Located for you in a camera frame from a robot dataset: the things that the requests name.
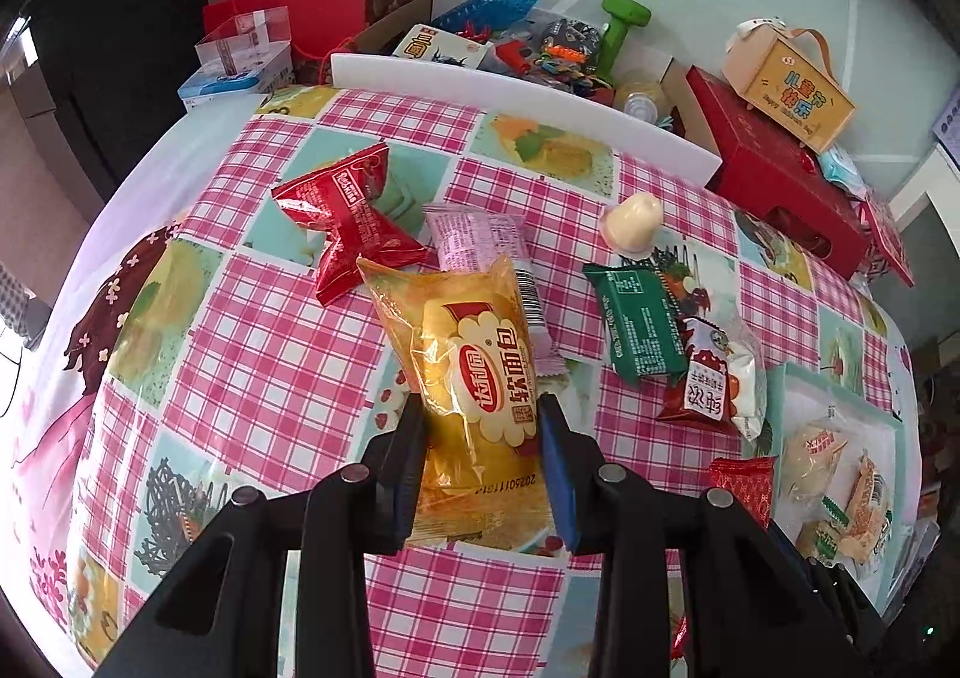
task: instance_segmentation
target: plastic tray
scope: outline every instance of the plastic tray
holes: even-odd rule
[[[890,595],[896,558],[901,553],[904,541],[913,523],[913,514],[904,513],[906,499],[906,432],[904,425],[889,413],[868,403],[846,388],[830,382],[818,373],[796,364],[781,364],[767,371],[767,421],[773,430],[770,455],[776,456],[774,478],[773,518],[784,534],[793,541],[803,526],[803,508],[781,495],[781,462],[784,452],[784,439],[805,424],[827,414],[827,408],[834,405],[837,411],[851,422],[856,436],[850,438],[830,483],[827,494],[841,507],[846,507],[853,485],[856,483],[857,468],[864,448],[877,464],[877,468],[888,484],[892,482],[893,524],[890,542],[883,556],[881,568],[864,580],[857,579],[877,612],[882,613]],[[853,561],[843,558],[851,575]]]

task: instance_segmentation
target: red gift box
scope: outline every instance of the red gift box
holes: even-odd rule
[[[723,158],[707,187],[848,280],[869,242],[850,201],[823,178],[813,153],[774,121],[747,109],[723,80],[696,66],[686,80]]]
[[[286,7],[294,66],[322,61],[346,39],[412,0],[219,0],[203,8],[203,27],[215,29],[234,14]],[[298,82],[316,82],[303,79]]]

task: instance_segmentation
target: red snack package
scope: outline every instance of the red snack package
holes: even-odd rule
[[[271,191],[290,220],[328,234],[316,277],[324,306],[362,282],[358,256],[394,269],[426,260],[426,248],[370,204],[387,183],[388,152],[380,142]]]
[[[710,487],[727,489],[764,529],[770,523],[774,499],[776,456],[757,459],[713,459],[710,462]],[[680,622],[670,643],[670,659],[680,659],[686,645],[686,617]]]
[[[680,337],[690,366],[679,382],[667,387],[664,409],[656,419],[736,435],[731,416],[739,383],[727,372],[726,333],[703,318],[684,318]]]

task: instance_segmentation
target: green snack package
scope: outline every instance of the green snack package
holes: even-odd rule
[[[676,303],[654,270],[584,264],[584,275],[596,291],[613,368],[623,380],[637,384],[645,374],[686,372]]]

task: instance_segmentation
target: table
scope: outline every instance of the table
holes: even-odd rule
[[[568,359],[568,374],[541,390],[560,394],[570,424],[592,433],[608,460],[655,486],[699,494],[709,462],[741,448],[737,438],[653,421],[664,383],[625,385],[605,363],[581,267],[618,262],[597,221],[635,191],[664,203],[656,246],[690,286],[691,312],[738,308],[768,366],[822,371],[915,424],[909,358],[889,316],[710,192],[507,113],[359,90],[280,91],[243,129],[148,279],[97,397],[68,559],[83,560],[88,579],[74,593],[95,590],[89,611],[72,617],[94,659],[109,637],[90,620],[106,614],[122,628],[185,549],[184,535],[208,523],[229,491],[309,488],[395,426],[406,384],[370,299],[358,289],[320,307],[312,267],[323,237],[309,238],[269,197],[280,181],[381,138],[390,179],[378,208],[421,241],[426,200],[524,217],[546,320]],[[549,528],[523,539],[512,551],[458,542],[368,557],[380,674],[580,674],[599,562],[568,557]],[[674,577],[678,604],[679,591]],[[287,596],[281,674],[293,668],[291,603]]]

